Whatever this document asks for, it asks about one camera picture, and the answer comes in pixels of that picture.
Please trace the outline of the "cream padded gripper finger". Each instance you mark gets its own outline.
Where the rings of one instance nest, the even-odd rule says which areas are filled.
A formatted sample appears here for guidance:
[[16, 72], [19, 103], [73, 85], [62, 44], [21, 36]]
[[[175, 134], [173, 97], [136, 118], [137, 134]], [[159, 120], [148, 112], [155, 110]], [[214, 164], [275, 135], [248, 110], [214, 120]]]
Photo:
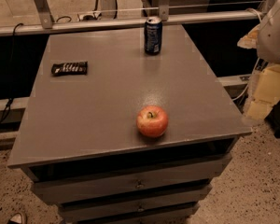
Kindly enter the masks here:
[[280, 101], [280, 26], [257, 25], [237, 42], [243, 49], [255, 49], [257, 62], [267, 66], [253, 68], [248, 81], [244, 114], [248, 119], [265, 119]]

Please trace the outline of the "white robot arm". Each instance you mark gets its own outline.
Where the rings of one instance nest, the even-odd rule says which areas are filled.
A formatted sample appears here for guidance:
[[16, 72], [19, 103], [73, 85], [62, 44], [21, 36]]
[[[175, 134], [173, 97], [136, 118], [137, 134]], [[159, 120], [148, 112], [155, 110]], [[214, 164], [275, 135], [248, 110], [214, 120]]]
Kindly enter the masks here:
[[262, 71], [252, 72], [244, 108], [246, 117], [265, 119], [280, 101], [280, 0], [237, 46], [256, 49], [258, 58], [268, 63]]

